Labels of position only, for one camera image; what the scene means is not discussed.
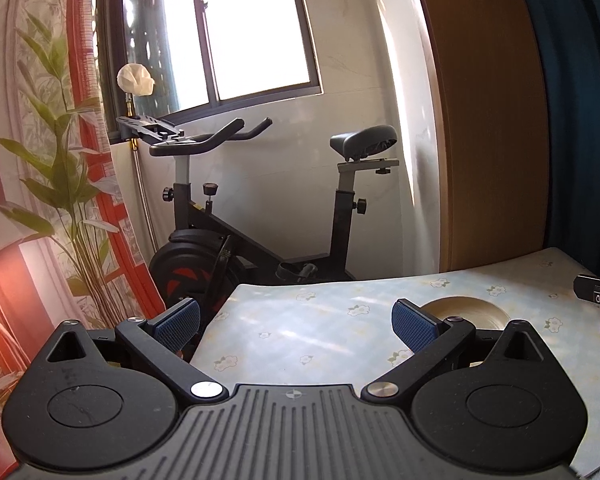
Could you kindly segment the wooden door panel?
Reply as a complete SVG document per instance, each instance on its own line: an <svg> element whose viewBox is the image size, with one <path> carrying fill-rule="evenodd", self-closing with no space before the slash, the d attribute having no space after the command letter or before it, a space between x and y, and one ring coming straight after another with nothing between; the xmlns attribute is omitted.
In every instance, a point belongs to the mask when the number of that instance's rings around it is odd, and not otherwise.
<svg viewBox="0 0 600 480"><path fill-rule="evenodd" d="M548 119L524 0L419 0L434 69L440 268L536 252L548 202Z"/></svg>

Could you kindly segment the dark teal curtain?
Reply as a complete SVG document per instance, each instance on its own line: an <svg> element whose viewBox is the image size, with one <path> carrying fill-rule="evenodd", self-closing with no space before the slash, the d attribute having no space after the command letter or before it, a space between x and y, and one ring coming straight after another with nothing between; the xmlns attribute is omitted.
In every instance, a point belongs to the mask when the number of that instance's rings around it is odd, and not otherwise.
<svg viewBox="0 0 600 480"><path fill-rule="evenodd" d="M600 0L526 0L550 126L545 243L600 277Z"/></svg>

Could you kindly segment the beige round plate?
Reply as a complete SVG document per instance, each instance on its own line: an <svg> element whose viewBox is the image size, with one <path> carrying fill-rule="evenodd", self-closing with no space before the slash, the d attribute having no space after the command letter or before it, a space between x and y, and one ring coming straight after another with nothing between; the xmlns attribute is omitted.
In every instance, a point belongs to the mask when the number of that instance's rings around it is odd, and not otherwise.
<svg viewBox="0 0 600 480"><path fill-rule="evenodd" d="M422 310L440 318L456 316L474 324L478 330L504 330L510 317L489 301L466 296L444 297L427 302Z"/></svg>

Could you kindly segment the window with dark frame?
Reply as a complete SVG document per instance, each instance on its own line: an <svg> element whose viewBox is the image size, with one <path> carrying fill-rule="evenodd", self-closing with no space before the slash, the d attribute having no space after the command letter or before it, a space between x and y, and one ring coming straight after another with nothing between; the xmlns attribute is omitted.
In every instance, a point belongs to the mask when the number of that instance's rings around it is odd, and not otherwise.
<svg viewBox="0 0 600 480"><path fill-rule="evenodd" d="M306 0L94 0L107 136L126 139L116 81L125 63L154 78L141 113L175 125L322 91Z"/></svg>

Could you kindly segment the white wrapped tap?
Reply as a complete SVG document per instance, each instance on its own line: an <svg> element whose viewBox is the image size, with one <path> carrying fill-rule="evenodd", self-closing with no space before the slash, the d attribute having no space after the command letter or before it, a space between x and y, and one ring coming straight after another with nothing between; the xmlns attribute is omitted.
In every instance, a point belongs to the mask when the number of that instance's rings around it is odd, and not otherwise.
<svg viewBox="0 0 600 480"><path fill-rule="evenodd" d="M123 92L132 96L151 96L155 88L149 70L138 63L123 65L117 73L117 84Z"/></svg>

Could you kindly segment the floral plaid tablecloth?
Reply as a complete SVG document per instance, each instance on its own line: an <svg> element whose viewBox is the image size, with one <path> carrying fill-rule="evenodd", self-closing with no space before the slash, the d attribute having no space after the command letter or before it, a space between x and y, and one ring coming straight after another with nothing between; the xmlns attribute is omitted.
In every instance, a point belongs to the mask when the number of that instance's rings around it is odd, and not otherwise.
<svg viewBox="0 0 600 480"><path fill-rule="evenodd" d="M431 338L416 309L479 330L525 320L542 336L588 409L573 468L600 466L600 309L579 299L583 266L556 248L478 268L384 280L237 287L192 357L227 387L349 384L361 389Z"/></svg>

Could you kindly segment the red floral curtain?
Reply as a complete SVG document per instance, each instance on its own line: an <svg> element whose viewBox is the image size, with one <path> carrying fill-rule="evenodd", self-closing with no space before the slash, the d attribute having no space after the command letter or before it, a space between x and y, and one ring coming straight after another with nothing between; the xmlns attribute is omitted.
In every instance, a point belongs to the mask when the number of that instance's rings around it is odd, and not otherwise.
<svg viewBox="0 0 600 480"><path fill-rule="evenodd" d="M94 0L0 0L0 479L16 464L4 405L54 329L164 308L114 172L94 36Z"/></svg>

